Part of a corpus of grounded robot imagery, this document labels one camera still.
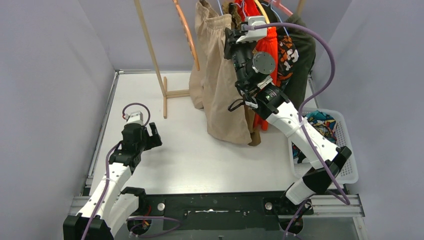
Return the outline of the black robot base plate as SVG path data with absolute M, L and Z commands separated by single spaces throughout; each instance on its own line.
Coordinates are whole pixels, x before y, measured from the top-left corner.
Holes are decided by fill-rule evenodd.
M 283 195 L 283 191 L 146 194 L 144 208 L 125 225 L 131 236 L 145 239 L 154 235 L 151 217 L 162 221 L 160 233 L 288 229 L 298 234 L 304 227 L 303 218 L 314 213 L 312 201 L 294 205 Z

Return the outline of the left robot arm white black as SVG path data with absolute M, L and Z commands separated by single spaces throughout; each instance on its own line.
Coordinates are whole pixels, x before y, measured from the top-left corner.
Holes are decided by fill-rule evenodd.
M 162 145 L 155 123 L 147 126 L 127 123 L 122 140 L 106 155 L 105 174 L 85 205 L 63 222 L 65 240 L 112 240 L 133 213 L 143 213 L 148 207 L 146 191 L 126 187 L 141 162 L 144 151 Z

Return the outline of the beige shorts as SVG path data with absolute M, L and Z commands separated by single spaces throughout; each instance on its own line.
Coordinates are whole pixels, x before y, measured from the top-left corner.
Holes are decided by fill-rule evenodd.
M 194 107 L 205 113 L 208 134 L 222 141 L 247 145 L 252 139 L 244 108 L 228 111 L 240 96 L 235 87 L 233 62 L 224 58 L 225 29 L 231 24 L 231 15 L 219 15 L 206 0 L 195 3 L 199 67 L 192 68 L 189 94 Z

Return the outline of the comic print shorts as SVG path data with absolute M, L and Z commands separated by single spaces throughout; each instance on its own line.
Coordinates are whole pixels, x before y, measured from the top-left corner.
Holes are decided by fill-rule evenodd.
M 328 113 L 315 110 L 305 114 L 304 117 L 322 136 L 331 143 L 337 143 L 336 129 L 337 121 Z M 293 143 L 292 157 L 295 164 L 307 163 L 308 160 L 302 151 Z

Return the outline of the light blue wire hanger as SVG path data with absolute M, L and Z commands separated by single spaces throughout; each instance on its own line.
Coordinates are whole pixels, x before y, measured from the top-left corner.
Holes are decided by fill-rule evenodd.
M 223 13 L 223 8 L 222 8 L 221 1 L 220 0 L 216 0 L 216 2 L 217 2 L 217 5 L 218 5 L 220 14 L 223 15 L 224 13 Z

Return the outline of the white plastic basket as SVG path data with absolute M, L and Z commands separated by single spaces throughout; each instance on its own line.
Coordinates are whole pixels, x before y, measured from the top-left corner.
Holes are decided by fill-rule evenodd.
M 345 118 L 340 112 L 323 108 L 304 107 L 302 116 L 304 117 L 304 115 L 313 111 L 321 111 L 331 115 L 337 121 L 337 128 L 335 130 L 337 141 L 334 144 L 337 145 L 339 148 L 348 147 L 350 150 L 353 149 Z M 288 142 L 289 157 L 291 161 L 290 167 L 293 174 L 296 177 L 300 178 L 312 167 L 312 165 L 310 164 L 310 161 L 308 159 L 308 162 L 306 163 L 294 163 L 292 155 L 292 144 L 293 143 L 291 141 Z M 356 160 L 354 154 L 351 154 L 335 179 L 339 185 L 345 185 L 356 183 L 358 181 L 358 178 L 359 176 Z

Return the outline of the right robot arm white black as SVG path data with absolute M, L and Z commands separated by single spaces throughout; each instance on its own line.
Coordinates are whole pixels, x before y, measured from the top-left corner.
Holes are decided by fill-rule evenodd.
M 236 73 L 235 88 L 242 105 L 280 130 L 306 156 L 311 168 L 284 193 L 282 209 L 295 213 L 301 203 L 314 194 L 324 194 L 334 183 L 352 155 L 347 146 L 339 147 L 319 133 L 294 107 L 270 76 L 275 69 L 266 52 L 253 54 L 257 37 L 249 31 L 226 28 L 224 58 L 231 60 Z

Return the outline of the wooden clothes hanger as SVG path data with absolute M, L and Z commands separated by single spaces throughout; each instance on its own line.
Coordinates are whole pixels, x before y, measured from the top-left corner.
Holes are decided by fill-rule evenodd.
M 199 58 L 198 58 L 198 54 L 197 54 L 197 51 L 196 51 L 196 48 L 195 48 L 195 43 L 194 43 L 192 33 L 191 33 L 191 30 L 190 30 L 189 24 L 187 22 L 187 19 L 186 19 L 184 12 L 183 12 L 180 4 L 179 4 L 179 1 L 178 0 L 172 0 L 172 2 L 173 2 L 174 6 L 176 8 L 176 11 L 177 11 L 178 17 L 180 19 L 184 34 L 186 36 L 187 44 L 189 46 L 191 55 L 193 57 L 193 64 L 194 64 L 196 70 L 200 71 Z

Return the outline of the wooden clothes rack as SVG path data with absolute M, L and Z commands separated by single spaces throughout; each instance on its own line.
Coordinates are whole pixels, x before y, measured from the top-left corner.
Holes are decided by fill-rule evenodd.
M 167 119 L 168 118 L 168 99 L 172 99 L 172 98 L 184 98 L 184 97 L 189 97 L 190 93 L 188 89 L 184 89 L 184 90 L 168 90 L 168 79 L 166 76 L 162 77 L 161 75 L 161 71 L 160 71 L 160 67 L 157 61 L 157 57 L 156 57 L 156 53 L 153 47 L 153 43 L 152 43 L 152 39 L 150 37 L 150 33 L 148 30 L 148 26 L 146 23 L 146 19 L 145 19 L 145 15 L 143 12 L 143 8 L 142 8 L 142 4 L 140 0 L 134 0 L 134 6 L 135 6 L 135 10 L 139 19 L 139 23 L 141 25 L 142 28 L 142 32 L 144 35 L 144 39 L 148 48 L 148 53 L 150 55 L 151 58 L 151 62 L 153 64 L 154 67 L 154 71 L 159 83 L 159 87 L 161 90 L 161 94 L 162 94 L 162 99 L 163 99 L 163 118 Z M 296 7 L 296 13 L 297 14 L 301 14 L 303 11 L 305 5 L 305 0 L 299 0 L 297 7 Z

